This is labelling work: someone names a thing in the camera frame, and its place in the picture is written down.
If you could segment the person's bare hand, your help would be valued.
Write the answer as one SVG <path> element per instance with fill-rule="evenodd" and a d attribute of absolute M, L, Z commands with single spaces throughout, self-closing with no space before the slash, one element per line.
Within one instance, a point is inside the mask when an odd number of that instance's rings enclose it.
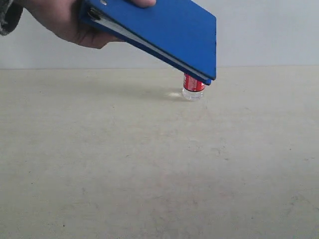
<path fill-rule="evenodd" d="M 101 49 L 117 37 L 96 30 L 78 20 L 78 0 L 16 0 L 42 26 L 57 37 L 79 46 Z"/>

